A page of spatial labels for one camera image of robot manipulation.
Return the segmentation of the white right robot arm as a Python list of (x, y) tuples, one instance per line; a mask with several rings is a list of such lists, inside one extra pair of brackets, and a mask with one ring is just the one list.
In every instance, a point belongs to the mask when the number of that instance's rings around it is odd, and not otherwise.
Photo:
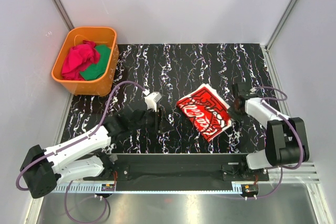
[(281, 167), (297, 169), (310, 157), (304, 120), (274, 109), (268, 100), (285, 101), (287, 95), (273, 87), (253, 88), (246, 83), (232, 85), (234, 103), (228, 114), (235, 122), (252, 117), (266, 129), (263, 150), (248, 154), (238, 167), (239, 176), (250, 180), (258, 169)]

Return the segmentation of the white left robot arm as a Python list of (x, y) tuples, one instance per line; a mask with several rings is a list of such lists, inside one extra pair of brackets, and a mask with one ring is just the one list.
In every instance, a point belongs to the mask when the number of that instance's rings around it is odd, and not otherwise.
[(72, 180), (107, 180), (113, 175), (115, 164), (103, 149), (136, 130), (146, 129), (162, 135), (172, 128), (162, 109), (127, 105), (104, 119), (101, 125), (67, 142), (45, 149), (40, 145), (31, 147), (20, 173), (34, 199), (44, 197), (61, 183)]

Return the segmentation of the white Coca-Cola t-shirt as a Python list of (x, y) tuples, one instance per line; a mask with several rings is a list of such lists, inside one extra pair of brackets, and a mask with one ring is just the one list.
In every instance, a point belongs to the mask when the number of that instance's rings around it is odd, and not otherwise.
[(229, 105), (209, 84), (201, 84), (182, 97), (176, 107), (192, 122), (202, 137), (210, 142), (232, 126)]

